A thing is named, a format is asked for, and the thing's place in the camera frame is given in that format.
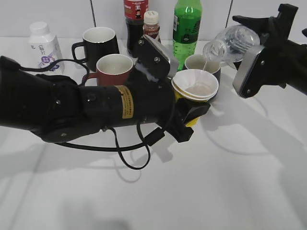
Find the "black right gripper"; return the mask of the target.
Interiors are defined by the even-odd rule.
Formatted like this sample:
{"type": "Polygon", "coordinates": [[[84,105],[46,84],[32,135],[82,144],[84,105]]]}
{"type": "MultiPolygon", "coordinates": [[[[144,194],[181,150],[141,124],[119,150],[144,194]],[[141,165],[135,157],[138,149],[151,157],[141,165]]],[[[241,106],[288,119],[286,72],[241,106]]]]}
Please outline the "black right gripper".
{"type": "Polygon", "coordinates": [[[307,93],[307,45],[272,34],[269,19],[232,16],[233,21],[251,29],[260,37],[264,49],[259,55],[259,88],[291,86],[307,93]]]}

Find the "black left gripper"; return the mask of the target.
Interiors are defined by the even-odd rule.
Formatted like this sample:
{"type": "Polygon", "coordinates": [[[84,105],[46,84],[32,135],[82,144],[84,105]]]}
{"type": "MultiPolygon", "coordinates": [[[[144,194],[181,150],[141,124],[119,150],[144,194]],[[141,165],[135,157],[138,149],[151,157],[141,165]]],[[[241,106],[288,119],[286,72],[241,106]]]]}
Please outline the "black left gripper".
{"type": "Polygon", "coordinates": [[[210,107],[208,102],[188,99],[178,99],[175,106],[169,82],[149,81],[139,71],[132,71],[124,83],[124,126],[156,123],[178,143],[189,141],[194,131],[188,123],[206,114],[210,107]]]}

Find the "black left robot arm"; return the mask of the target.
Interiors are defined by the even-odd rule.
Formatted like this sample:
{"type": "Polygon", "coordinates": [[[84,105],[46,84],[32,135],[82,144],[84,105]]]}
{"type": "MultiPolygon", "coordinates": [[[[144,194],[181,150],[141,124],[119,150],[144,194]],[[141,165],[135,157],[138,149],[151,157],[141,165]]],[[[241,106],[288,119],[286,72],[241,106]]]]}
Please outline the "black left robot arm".
{"type": "Polygon", "coordinates": [[[209,103],[176,100],[169,81],[149,81],[136,69],[122,85],[84,86],[68,76],[33,75],[13,59],[0,58],[0,124],[28,130],[49,143],[140,123],[158,125],[144,138],[147,145],[165,133],[186,142],[193,130],[185,123],[209,108],[209,103]]]}

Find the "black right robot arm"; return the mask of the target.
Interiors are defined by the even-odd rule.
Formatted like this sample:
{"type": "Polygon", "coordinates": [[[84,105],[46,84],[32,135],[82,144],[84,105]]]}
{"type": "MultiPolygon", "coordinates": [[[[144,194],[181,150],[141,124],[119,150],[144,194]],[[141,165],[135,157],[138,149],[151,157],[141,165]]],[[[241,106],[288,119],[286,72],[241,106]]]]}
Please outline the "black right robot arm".
{"type": "Polygon", "coordinates": [[[280,4],[276,17],[233,16],[260,37],[260,45],[251,47],[237,67],[233,87],[240,97],[253,97],[264,85],[290,85],[307,93],[307,45],[288,39],[297,11],[287,3],[280,4]]]}

